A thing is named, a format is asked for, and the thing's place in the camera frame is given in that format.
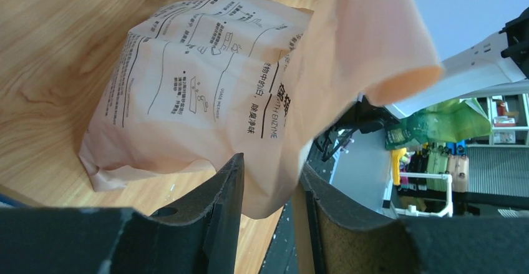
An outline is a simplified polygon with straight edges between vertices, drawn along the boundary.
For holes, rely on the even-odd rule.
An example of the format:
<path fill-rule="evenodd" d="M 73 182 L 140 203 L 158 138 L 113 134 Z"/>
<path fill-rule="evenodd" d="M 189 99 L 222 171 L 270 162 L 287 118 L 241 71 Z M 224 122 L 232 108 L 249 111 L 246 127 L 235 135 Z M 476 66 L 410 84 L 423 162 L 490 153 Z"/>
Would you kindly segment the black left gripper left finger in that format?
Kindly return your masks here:
<path fill-rule="evenodd" d="M 133 208 L 2 208 L 2 273 L 233 273 L 244 156 L 178 200 Z"/>

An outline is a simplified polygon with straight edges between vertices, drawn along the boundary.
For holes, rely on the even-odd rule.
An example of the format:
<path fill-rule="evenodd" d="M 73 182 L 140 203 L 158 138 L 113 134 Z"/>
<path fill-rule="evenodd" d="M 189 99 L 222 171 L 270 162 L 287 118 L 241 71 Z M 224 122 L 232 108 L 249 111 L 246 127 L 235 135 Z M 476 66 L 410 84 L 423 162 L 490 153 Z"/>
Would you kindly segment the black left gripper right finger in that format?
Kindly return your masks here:
<path fill-rule="evenodd" d="M 308 165 L 299 180 L 301 273 L 527 273 L 528 219 L 391 219 Z"/>

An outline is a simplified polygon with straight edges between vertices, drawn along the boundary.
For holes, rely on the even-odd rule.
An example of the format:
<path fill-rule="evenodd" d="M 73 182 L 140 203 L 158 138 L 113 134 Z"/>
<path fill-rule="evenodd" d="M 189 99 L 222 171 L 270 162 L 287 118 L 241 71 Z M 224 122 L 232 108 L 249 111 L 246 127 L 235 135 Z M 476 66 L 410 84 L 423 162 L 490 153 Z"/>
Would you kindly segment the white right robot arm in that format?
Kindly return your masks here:
<path fill-rule="evenodd" d="M 443 61 L 443 78 L 409 99 L 386 105 L 396 118 L 449 99 L 528 92 L 528 10 L 476 45 Z"/>

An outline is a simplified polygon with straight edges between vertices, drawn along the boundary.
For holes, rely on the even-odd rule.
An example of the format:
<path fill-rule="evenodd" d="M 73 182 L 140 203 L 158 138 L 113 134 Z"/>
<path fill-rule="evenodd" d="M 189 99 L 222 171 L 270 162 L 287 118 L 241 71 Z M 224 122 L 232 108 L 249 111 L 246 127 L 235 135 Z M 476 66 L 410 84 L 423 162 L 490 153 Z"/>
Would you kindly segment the pink cat litter bag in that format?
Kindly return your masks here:
<path fill-rule="evenodd" d="M 441 74 L 414 0 L 180 1 L 129 30 L 79 157 L 103 192 L 242 153 L 242 212 L 266 218 L 359 95 L 392 104 Z"/>

